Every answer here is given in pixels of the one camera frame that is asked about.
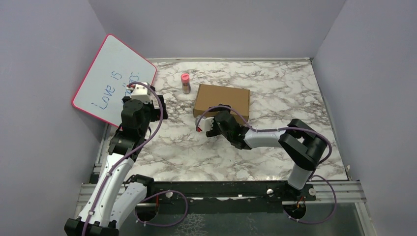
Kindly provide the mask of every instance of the brown box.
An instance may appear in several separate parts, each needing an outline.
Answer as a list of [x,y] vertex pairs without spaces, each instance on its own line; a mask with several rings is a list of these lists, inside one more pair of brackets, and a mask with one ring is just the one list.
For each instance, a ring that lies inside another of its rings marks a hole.
[[[239,112],[245,120],[249,119],[249,97],[250,90],[242,88],[229,88],[215,85],[201,85],[198,88],[197,98],[194,105],[193,115],[201,115],[209,107],[218,106],[219,104],[229,105]],[[206,117],[213,117],[217,112],[208,112]],[[243,120],[234,112],[231,114],[240,123]]]

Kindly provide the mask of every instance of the white marble surface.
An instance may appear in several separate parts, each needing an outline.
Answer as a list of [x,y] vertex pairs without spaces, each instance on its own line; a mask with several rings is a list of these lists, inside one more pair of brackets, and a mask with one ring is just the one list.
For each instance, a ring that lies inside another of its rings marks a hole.
[[[143,148],[127,176],[182,181],[288,178],[293,162],[283,149],[238,150],[222,136],[207,138],[195,131],[192,109],[198,85],[211,84],[250,89],[249,123],[255,128],[283,127],[299,118],[325,135],[332,142],[333,153],[316,173],[327,179],[347,179],[309,61],[159,62],[155,66],[154,86],[164,95],[169,119]],[[180,75],[184,72],[191,77],[190,94],[181,91]],[[156,122],[150,126],[154,130]]]

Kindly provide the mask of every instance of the table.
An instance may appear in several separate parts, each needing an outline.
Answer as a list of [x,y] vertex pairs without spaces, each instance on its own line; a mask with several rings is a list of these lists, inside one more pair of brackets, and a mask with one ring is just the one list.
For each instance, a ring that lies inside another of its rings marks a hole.
[[[327,179],[347,179],[310,61],[178,61],[154,64],[158,69],[154,86],[158,94],[164,95],[169,119],[164,120],[155,138],[143,148],[127,177],[141,174],[156,181],[288,178],[293,162],[282,148],[238,150],[222,136],[207,138],[205,133],[195,131],[192,109],[198,85],[211,84],[250,89],[249,123],[255,128],[283,127],[291,119],[299,118],[325,135],[332,143],[333,153],[316,173]],[[190,94],[182,93],[182,73],[190,74]],[[156,122],[150,127],[154,130]],[[115,130],[112,127],[103,152],[107,151]]]

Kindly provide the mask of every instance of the whiteboard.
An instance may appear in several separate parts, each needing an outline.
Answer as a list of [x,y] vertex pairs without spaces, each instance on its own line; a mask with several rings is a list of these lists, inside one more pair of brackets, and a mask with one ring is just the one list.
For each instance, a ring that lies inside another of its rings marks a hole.
[[109,34],[91,63],[72,105],[115,126],[121,123],[122,98],[129,96],[126,85],[148,82],[156,75],[156,67]]

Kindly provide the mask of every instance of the silver bolt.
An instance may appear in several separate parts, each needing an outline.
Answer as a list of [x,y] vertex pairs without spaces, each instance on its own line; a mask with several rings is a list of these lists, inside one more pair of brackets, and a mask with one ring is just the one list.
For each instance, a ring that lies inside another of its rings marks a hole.
[[310,188],[310,189],[308,190],[308,193],[309,193],[311,196],[315,196],[315,195],[316,195],[316,190],[315,190],[314,188]]

